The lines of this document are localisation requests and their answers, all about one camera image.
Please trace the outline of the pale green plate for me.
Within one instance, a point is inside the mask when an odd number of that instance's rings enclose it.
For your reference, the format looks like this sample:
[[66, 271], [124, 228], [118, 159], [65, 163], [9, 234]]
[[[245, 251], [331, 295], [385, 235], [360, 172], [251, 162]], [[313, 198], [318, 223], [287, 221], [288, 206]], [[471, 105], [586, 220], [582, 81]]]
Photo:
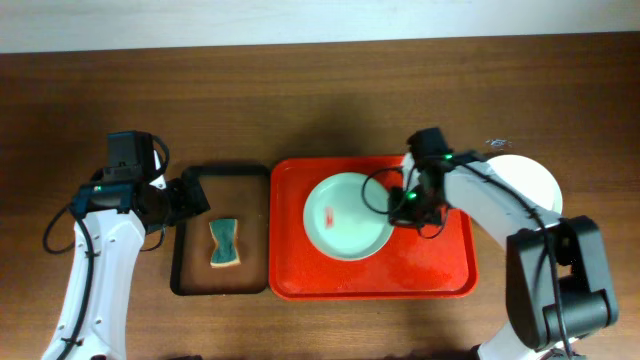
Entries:
[[330, 176], [316, 185], [303, 207], [303, 226], [312, 245], [340, 261], [358, 261], [381, 250], [393, 226], [384, 213], [388, 191], [354, 172]]

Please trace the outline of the white plate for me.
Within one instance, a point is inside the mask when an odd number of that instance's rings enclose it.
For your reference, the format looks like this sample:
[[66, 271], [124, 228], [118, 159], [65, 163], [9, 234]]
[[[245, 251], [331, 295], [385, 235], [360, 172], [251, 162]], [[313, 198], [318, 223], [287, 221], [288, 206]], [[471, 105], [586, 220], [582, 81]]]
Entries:
[[537, 205], [563, 212], [563, 196], [552, 173], [535, 160], [520, 155], [499, 155], [488, 160], [495, 173]]

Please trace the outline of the green and yellow sponge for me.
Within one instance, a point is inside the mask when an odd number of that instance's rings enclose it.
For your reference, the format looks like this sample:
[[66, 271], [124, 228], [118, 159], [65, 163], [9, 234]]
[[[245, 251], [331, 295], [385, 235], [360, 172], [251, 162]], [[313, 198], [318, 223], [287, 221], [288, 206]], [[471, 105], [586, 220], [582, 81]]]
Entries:
[[220, 218], [209, 223], [214, 241], [214, 249], [210, 258], [212, 268], [223, 268], [239, 265], [240, 255], [237, 248], [238, 220]]

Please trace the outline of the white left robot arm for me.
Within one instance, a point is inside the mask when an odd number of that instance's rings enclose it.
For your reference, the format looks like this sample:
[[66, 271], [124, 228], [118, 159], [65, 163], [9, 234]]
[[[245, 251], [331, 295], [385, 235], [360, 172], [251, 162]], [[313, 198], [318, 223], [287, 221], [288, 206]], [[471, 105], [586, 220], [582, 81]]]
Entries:
[[134, 267], [148, 234], [209, 208], [200, 182], [106, 167], [69, 206], [74, 257], [46, 359], [123, 359]]

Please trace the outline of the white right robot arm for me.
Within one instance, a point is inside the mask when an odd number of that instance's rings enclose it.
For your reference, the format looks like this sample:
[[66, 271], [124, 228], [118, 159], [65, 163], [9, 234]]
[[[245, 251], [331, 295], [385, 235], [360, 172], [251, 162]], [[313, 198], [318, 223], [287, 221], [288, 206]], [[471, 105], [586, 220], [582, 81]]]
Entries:
[[415, 132], [407, 145], [389, 223], [421, 230], [457, 209], [506, 251], [508, 321], [471, 358], [575, 359], [574, 341], [618, 321], [603, 236], [591, 218], [539, 206], [481, 154], [455, 152], [439, 128]]

